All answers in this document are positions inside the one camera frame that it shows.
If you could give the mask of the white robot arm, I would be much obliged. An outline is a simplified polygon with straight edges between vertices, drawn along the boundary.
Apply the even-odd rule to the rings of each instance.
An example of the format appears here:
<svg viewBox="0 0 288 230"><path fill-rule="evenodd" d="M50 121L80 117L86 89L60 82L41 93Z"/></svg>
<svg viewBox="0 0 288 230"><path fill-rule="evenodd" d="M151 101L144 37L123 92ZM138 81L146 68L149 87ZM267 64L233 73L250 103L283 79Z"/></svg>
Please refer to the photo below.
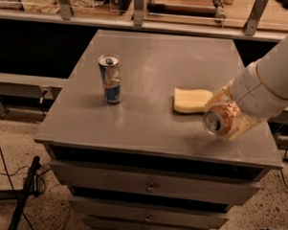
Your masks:
<svg viewBox="0 0 288 230"><path fill-rule="evenodd" d="M228 141L288 107L288 35L264 57L245 67L205 105L203 126Z"/></svg>

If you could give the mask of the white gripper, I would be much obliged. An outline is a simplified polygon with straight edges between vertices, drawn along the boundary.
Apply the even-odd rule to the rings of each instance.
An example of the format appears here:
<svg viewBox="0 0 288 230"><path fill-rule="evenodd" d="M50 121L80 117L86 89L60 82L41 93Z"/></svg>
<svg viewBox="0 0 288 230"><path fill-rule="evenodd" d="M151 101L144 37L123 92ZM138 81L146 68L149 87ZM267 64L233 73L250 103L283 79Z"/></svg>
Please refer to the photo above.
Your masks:
<svg viewBox="0 0 288 230"><path fill-rule="evenodd" d="M205 105L205 124L231 125L226 136L232 141L247 133L252 128L263 122L262 117L244 113L237 101L233 98L233 80L224 87L219 88Z"/></svg>

